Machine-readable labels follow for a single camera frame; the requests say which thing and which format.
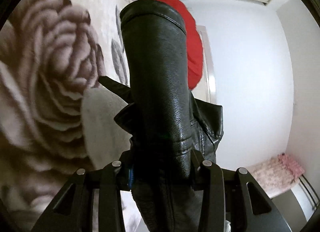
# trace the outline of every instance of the white wall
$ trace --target white wall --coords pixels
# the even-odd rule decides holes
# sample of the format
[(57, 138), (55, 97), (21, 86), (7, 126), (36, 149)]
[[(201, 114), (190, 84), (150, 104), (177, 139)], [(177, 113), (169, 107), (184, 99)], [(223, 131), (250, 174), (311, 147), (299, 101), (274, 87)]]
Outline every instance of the white wall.
[(223, 106), (222, 168), (269, 159), (286, 150), (293, 77), (285, 35), (272, 9), (241, 0), (183, 0), (206, 26)]
[(292, 60), (295, 106), (287, 152), (320, 194), (320, 28), (300, 0), (278, 10)]

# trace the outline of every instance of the silver screw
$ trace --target silver screw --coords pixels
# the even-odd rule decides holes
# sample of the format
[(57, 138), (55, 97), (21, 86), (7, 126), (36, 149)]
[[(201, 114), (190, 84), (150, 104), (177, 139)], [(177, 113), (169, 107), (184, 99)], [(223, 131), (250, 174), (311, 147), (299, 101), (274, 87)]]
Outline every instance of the silver screw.
[(120, 167), (121, 166), (121, 161), (115, 160), (114, 162), (112, 162), (112, 166), (113, 167)]
[(206, 167), (210, 167), (212, 165), (212, 162), (206, 159), (202, 162), (202, 164)]
[(241, 174), (247, 174), (248, 173), (248, 170), (246, 169), (246, 168), (239, 168), (239, 172), (241, 173)]
[(78, 169), (78, 170), (77, 170), (77, 174), (78, 174), (78, 175), (83, 175), (83, 174), (85, 174), (85, 169)]

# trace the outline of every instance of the red fabric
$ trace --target red fabric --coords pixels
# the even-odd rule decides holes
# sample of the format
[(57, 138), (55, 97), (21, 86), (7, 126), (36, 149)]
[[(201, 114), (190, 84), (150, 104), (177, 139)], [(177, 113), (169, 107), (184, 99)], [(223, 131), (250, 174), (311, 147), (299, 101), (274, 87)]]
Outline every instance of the red fabric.
[(196, 30), (196, 21), (180, 0), (158, 0), (177, 10), (184, 20), (187, 32), (188, 86), (192, 90), (202, 77), (203, 48)]

